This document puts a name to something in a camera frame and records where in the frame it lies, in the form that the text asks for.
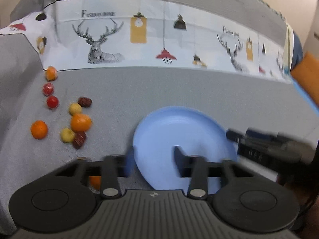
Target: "blue cloth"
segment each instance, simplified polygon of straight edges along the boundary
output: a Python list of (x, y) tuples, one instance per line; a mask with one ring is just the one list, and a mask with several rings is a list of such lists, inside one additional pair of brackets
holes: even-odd
[(302, 52), (302, 46), (300, 39), (298, 35), (293, 32), (293, 54), (292, 54), (292, 60), (291, 60), (291, 70), (294, 69), (294, 67), (299, 64), (303, 59), (303, 52)]

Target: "yellow fruit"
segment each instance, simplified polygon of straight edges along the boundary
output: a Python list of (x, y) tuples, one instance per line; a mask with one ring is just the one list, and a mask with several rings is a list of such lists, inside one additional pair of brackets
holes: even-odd
[(60, 136), (63, 142), (70, 143), (73, 142), (75, 133), (71, 129), (65, 127), (61, 130)]
[(78, 103), (72, 103), (72, 104), (70, 104), (70, 106), (69, 106), (69, 113), (70, 113), (71, 115), (74, 115), (74, 114), (76, 114), (76, 113), (81, 113), (81, 112), (82, 112), (82, 107), (81, 107), (80, 104), (78, 104)]

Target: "yellow tag print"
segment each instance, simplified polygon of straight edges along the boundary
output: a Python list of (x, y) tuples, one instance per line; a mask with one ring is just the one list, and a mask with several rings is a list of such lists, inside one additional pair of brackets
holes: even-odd
[(253, 43), (251, 42), (250, 38), (246, 41), (246, 53), (247, 53), (247, 60), (254, 61)]
[(131, 43), (146, 43), (147, 19), (136, 16), (131, 18)]

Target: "silver screw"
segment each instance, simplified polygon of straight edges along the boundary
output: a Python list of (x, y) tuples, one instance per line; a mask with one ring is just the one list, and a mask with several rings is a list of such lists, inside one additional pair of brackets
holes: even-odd
[(119, 191), (115, 188), (107, 188), (107, 189), (103, 190), (103, 194), (105, 196), (109, 196), (109, 197), (116, 196), (118, 193), (119, 193)]
[(203, 197), (206, 195), (206, 192), (202, 189), (192, 189), (190, 191), (190, 194), (193, 196), (193, 197), (197, 197), (197, 198), (200, 198), (200, 197)]
[(157, 192), (155, 192), (155, 191), (153, 191), (153, 192), (150, 194), (150, 196), (153, 197), (153, 198), (157, 197), (158, 195), (159, 195), (159, 194), (158, 194)]

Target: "gray tablecloth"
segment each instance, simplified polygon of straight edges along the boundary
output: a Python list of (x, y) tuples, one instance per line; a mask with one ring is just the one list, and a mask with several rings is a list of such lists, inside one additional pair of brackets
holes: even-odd
[[(21, 186), (79, 156), (100, 160), (122, 154), (135, 127), (153, 110), (179, 105), (198, 109), (221, 126), (248, 127), (318, 136), (319, 118), (293, 85), (205, 70), (174, 68), (95, 68), (63, 71), (53, 82), (60, 105), (46, 107), (46, 83), (37, 53), (21, 34), (0, 36), (0, 227), (10, 234), (15, 226), (8, 211), (10, 196)], [(79, 96), (93, 100), (84, 109), (93, 120), (80, 149), (60, 141), (68, 127), (68, 105)], [(49, 133), (35, 140), (30, 125), (47, 123)], [(122, 188), (149, 188), (138, 172), (121, 180)]]

